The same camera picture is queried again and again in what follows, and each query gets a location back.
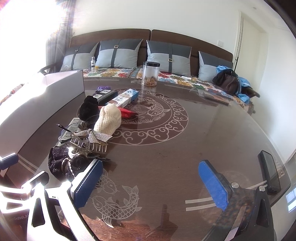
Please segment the black rectangular box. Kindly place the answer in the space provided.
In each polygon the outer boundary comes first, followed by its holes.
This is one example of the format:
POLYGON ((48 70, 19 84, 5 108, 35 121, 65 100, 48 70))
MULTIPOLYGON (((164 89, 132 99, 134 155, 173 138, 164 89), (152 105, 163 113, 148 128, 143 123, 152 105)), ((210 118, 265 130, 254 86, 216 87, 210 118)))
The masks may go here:
POLYGON ((118 96, 118 91, 108 90, 108 89, 96 91, 93 94, 93 97, 97 99, 99 106, 106 105, 110 100, 114 99, 117 96, 118 96))

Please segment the far right grey cushion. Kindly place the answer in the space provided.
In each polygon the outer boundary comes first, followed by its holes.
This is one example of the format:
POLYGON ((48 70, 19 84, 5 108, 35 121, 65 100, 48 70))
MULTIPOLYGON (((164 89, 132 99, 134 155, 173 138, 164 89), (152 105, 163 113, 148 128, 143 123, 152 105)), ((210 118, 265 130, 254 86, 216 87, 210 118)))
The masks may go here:
POLYGON ((199 73, 198 78, 202 81, 212 82, 212 79, 217 75, 217 66, 233 67, 231 61, 210 55, 199 51, 199 73))

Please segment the blue white medicine box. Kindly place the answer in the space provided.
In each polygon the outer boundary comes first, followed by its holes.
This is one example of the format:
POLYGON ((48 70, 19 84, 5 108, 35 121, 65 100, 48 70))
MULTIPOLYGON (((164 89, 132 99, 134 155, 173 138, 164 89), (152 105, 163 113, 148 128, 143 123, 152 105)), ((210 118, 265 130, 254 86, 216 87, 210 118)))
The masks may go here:
POLYGON ((124 108, 132 101, 138 98, 139 91, 135 89, 128 89, 123 93, 119 94, 117 97, 113 98, 108 102, 108 104, 115 104, 118 108, 124 108))

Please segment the blue jacket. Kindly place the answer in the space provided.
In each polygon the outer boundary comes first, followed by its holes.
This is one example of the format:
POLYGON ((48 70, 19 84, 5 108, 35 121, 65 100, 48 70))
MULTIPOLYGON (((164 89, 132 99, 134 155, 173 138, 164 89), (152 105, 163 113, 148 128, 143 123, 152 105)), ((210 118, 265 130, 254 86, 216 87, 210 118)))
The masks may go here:
MULTIPOLYGON (((219 73, 222 70, 231 69, 231 68, 219 65, 219 66, 217 66, 216 69, 217 69, 217 73, 219 73)), ((238 76, 238 79, 240 82, 240 90, 239 90, 238 94, 236 94, 235 96, 238 97, 244 103, 249 104, 250 98, 253 97, 253 95, 251 93, 248 93, 248 91, 252 89, 251 85, 250 85, 249 81, 243 77, 238 76)))

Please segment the clear jar black lid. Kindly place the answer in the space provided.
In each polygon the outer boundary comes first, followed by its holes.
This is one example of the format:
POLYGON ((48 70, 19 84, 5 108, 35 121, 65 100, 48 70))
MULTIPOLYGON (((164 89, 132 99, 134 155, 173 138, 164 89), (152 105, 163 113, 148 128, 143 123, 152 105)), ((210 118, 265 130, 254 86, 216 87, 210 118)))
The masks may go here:
POLYGON ((145 61, 142 68, 142 85, 155 87, 158 83, 160 63, 145 61))

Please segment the grey curtain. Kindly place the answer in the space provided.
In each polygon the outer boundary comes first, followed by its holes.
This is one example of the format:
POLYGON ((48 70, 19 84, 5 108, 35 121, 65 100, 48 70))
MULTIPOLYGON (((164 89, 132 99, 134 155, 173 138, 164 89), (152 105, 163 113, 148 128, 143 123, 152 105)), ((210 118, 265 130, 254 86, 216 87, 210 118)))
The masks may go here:
POLYGON ((62 64, 73 35, 76 1, 56 1, 60 16, 57 28, 46 43, 46 64, 62 64))

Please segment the silver glitter bow clip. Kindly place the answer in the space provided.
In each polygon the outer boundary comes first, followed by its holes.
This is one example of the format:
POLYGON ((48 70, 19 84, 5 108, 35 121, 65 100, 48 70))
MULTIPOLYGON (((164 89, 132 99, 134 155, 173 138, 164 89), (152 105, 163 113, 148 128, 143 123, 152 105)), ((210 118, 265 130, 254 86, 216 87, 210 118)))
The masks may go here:
POLYGON ((73 154, 105 156, 107 153, 108 141, 111 135, 97 132, 93 129, 80 132, 70 131, 70 144, 73 147, 73 154))

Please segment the red foil packet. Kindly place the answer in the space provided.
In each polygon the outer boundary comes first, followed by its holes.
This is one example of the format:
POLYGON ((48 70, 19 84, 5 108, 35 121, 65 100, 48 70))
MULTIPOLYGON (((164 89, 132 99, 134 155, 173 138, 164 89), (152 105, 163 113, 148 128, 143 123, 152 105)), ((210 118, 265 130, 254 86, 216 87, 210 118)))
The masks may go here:
POLYGON ((137 113, 130 111, 128 109, 125 108, 119 108, 120 112, 121 112, 121 117, 122 118, 135 118, 138 116, 137 113))

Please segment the dark brown bag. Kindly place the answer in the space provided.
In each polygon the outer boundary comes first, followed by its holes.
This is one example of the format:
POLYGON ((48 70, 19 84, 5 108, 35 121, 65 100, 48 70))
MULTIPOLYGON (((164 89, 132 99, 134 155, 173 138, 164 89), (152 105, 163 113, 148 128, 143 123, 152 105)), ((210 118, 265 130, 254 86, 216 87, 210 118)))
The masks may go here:
POLYGON ((222 70, 212 81, 217 87, 230 95, 236 95, 240 90, 238 75, 232 69, 222 70))

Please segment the dark purple knitted cloth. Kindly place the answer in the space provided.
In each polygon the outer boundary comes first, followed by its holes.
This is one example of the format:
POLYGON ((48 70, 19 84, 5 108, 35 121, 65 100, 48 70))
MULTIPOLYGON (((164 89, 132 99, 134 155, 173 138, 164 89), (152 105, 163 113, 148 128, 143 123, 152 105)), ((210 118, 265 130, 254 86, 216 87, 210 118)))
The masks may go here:
POLYGON ((100 156, 100 154, 76 149, 68 144, 55 146, 49 152, 48 168, 59 181, 73 181, 94 159, 103 162, 110 161, 110 159, 100 156))

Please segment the black fuzzy cloth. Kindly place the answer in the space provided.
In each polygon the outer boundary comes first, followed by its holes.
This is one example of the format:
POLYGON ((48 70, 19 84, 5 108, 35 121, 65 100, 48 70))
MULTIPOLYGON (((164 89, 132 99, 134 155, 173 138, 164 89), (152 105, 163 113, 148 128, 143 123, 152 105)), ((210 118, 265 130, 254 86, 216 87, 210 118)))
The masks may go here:
POLYGON ((79 108, 78 117, 82 121, 86 121, 90 117, 97 114, 99 114, 99 105, 97 99, 93 96, 88 95, 79 108))

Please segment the purple toy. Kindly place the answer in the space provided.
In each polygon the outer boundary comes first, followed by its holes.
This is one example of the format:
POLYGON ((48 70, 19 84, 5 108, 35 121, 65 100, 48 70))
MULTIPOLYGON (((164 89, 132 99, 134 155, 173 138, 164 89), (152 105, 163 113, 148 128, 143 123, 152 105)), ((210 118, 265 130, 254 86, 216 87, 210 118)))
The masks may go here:
POLYGON ((111 90, 111 87, 110 86, 99 86, 97 88, 98 92, 103 91, 103 90, 111 90))

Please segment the white cardboard box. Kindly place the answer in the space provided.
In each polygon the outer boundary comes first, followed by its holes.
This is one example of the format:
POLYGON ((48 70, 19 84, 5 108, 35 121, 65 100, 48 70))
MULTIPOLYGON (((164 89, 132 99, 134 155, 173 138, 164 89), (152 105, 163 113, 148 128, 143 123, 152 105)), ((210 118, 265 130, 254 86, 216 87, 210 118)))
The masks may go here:
POLYGON ((83 92, 82 71, 38 74, 1 104, 1 155, 19 152, 47 119, 83 92))

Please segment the grey cushion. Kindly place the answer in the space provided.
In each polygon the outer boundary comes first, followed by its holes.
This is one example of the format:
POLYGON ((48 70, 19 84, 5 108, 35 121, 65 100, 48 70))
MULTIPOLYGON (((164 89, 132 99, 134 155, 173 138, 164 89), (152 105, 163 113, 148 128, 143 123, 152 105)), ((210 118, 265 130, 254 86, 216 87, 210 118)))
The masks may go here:
POLYGON ((161 72, 190 76, 192 47, 147 40, 147 61, 160 63, 161 72))
POLYGON ((217 66, 233 67, 231 61, 210 55, 199 51, 199 73, 198 78, 202 81, 212 82, 212 79, 217 75, 217 66))
POLYGON ((101 41, 95 66, 99 68, 136 68, 141 43, 142 39, 101 41))
POLYGON ((67 49, 60 71, 85 70, 91 68, 91 60, 95 55, 97 43, 73 46, 67 49))

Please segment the far left grey cushion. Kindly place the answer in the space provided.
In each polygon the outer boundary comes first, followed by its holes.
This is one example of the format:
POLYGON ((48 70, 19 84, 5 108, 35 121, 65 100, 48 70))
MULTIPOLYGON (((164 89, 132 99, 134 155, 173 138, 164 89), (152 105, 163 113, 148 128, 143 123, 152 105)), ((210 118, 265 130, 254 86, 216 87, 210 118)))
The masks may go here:
POLYGON ((85 70, 91 68, 91 60, 95 55, 97 43, 73 46, 67 49, 60 71, 85 70))

